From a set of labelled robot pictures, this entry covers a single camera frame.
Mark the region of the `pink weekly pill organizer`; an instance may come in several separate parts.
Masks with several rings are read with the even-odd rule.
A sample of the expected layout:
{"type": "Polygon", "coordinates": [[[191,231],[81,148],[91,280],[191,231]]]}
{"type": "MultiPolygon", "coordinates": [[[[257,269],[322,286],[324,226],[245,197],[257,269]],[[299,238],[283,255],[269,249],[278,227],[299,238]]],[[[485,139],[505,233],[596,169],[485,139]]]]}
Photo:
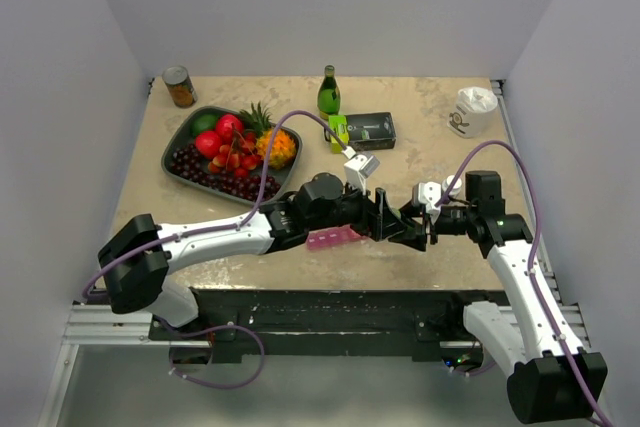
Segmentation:
{"type": "Polygon", "coordinates": [[[349,225],[344,225],[310,232],[306,240],[306,247],[310,251],[318,251],[362,239],[363,236],[356,233],[349,225]]]}

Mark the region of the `green lidded pill bottle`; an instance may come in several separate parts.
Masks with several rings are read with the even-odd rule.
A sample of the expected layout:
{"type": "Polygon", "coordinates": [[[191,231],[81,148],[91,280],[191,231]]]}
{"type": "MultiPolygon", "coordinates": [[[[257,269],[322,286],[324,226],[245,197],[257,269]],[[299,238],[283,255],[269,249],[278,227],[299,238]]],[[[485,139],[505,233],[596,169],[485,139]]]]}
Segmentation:
{"type": "Polygon", "coordinates": [[[394,227],[395,235],[407,236],[415,234],[415,222],[412,218],[400,214],[394,227]]]}

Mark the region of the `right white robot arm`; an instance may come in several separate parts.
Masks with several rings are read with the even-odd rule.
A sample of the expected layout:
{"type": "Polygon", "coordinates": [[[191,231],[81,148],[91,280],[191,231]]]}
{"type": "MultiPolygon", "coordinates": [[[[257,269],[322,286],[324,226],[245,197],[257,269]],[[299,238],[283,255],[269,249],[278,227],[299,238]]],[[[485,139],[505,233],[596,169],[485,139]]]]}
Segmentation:
{"type": "Polygon", "coordinates": [[[608,368],[574,333],[547,284],[526,220],[506,211],[495,171],[464,180],[418,183],[401,209],[422,221],[406,239],[436,243],[444,235],[475,243],[500,280],[513,321],[488,300],[471,301],[445,316],[448,333],[474,336],[506,377],[507,396],[523,424],[602,417],[595,404],[608,368]]]}

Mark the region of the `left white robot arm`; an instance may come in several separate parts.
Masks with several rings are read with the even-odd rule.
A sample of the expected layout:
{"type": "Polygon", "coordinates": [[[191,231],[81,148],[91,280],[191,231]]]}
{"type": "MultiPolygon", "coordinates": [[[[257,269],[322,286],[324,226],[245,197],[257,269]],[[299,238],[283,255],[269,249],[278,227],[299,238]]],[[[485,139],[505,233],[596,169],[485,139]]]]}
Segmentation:
{"type": "Polygon", "coordinates": [[[369,197],[333,174],[320,173],[299,190],[233,218],[174,225],[137,215],[98,259],[113,313],[147,310],[169,321],[183,338],[196,339],[206,330],[207,315],[191,290],[170,286],[173,273],[210,260],[289,250],[314,231],[341,226],[376,242],[415,240],[424,232],[389,205],[383,189],[369,197]]]}

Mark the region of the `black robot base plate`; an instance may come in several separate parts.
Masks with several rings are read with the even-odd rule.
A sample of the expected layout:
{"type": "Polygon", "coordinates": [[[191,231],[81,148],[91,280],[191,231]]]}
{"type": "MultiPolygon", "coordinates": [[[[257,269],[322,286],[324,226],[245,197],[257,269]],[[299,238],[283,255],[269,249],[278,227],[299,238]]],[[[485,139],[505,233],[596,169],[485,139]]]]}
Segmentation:
{"type": "Polygon", "coordinates": [[[508,304],[502,291],[200,290],[200,317],[180,339],[214,334],[212,360],[237,363],[245,355],[408,357],[437,362],[443,343],[461,350],[472,336],[463,309],[476,301],[508,304]]]}

